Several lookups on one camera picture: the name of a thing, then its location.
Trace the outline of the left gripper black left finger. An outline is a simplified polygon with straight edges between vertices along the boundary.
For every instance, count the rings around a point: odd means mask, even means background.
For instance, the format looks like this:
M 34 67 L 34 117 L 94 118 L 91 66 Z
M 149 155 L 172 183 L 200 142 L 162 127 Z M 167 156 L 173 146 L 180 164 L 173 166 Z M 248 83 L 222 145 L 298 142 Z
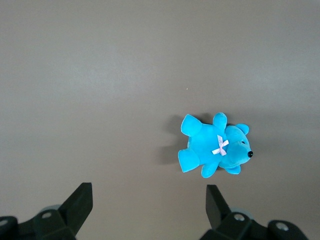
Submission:
M 93 209 L 92 183 L 83 182 L 58 209 L 47 209 L 18 225 L 20 240 L 75 240 Z

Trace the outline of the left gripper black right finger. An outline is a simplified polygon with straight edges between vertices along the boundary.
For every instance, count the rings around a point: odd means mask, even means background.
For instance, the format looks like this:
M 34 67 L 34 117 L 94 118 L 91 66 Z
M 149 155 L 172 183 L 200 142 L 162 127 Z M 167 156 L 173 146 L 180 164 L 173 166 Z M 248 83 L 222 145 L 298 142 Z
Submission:
M 211 226 L 202 240 L 271 240 L 268 229 L 247 214 L 232 211 L 216 185 L 206 186 L 205 210 Z

